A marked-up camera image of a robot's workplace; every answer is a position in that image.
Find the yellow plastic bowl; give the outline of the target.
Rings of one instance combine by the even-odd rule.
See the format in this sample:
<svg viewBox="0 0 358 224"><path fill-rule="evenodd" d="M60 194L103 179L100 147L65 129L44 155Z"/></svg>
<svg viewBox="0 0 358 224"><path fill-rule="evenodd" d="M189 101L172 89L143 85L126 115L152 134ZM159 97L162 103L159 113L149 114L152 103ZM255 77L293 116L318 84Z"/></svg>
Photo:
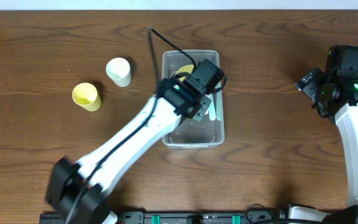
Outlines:
<svg viewBox="0 0 358 224"><path fill-rule="evenodd" d="M193 69L194 65L185 65L175 72L174 77L179 79L179 81L183 82L187 78L187 76L191 75Z"/></svg>

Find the pale green spoon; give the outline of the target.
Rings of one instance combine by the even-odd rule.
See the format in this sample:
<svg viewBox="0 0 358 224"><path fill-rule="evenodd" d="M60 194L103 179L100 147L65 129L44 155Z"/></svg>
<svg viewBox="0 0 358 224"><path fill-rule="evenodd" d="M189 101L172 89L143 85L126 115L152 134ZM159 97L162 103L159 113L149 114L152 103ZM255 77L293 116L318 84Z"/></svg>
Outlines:
<svg viewBox="0 0 358 224"><path fill-rule="evenodd" d="M216 93L216 119L222 121L223 119L223 97L222 91Z"/></svg>

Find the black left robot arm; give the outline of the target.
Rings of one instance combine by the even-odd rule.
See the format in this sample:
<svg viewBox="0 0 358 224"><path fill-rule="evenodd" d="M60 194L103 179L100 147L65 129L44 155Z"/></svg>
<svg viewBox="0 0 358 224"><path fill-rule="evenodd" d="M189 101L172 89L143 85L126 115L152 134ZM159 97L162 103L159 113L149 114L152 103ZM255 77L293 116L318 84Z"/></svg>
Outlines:
<svg viewBox="0 0 358 224"><path fill-rule="evenodd" d="M107 199L126 171L151 146L186 119L200 121L221 91L224 72L210 60L191 73L159 81L138 115L95 151L75 163L61 158L53 167L45 200L65 223L117 223Z"/></svg>

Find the yellow plastic cup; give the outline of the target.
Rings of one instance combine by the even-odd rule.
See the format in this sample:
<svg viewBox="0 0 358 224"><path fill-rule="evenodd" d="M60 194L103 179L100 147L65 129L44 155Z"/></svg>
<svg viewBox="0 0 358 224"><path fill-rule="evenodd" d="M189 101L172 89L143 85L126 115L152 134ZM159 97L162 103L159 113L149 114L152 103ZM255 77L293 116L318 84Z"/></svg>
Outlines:
<svg viewBox="0 0 358 224"><path fill-rule="evenodd" d="M72 91L73 101L83 109L94 112L101 107L101 98L96 87L90 83L80 83Z"/></svg>

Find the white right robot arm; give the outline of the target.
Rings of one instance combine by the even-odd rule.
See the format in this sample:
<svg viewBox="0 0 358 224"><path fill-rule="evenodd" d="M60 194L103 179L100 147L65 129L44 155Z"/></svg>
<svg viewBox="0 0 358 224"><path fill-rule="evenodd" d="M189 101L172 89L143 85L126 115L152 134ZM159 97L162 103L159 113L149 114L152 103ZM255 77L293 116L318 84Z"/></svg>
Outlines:
<svg viewBox="0 0 358 224"><path fill-rule="evenodd" d="M334 45L326 68L314 68L296 88L313 102L321 118L335 124L341 135L347 172L347 207L337 212L292 205L289 223L358 223L358 47Z"/></svg>

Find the white plastic fork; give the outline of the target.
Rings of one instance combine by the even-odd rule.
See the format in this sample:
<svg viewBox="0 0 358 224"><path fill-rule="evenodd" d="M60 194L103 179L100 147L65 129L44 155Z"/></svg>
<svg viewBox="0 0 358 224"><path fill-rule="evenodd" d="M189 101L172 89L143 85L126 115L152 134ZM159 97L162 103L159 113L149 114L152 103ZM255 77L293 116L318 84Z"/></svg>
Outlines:
<svg viewBox="0 0 358 224"><path fill-rule="evenodd" d="M211 100L211 103L209 105L207 114L211 121L215 121L216 120L216 109L215 109L215 105L214 105L213 95L209 94L208 97Z"/></svg>

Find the white plastic cup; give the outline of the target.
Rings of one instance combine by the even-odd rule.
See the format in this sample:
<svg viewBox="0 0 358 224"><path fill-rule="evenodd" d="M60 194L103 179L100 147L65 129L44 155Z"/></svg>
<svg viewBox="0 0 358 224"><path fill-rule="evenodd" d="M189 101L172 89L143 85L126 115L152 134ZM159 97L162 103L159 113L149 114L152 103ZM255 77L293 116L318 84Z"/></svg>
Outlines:
<svg viewBox="0 0 358 224"><path fill-rule="evenodd" d="M131 83L131 66L124 58L114 58L106 65L107 76L119 87L126 87Z"/></svg>

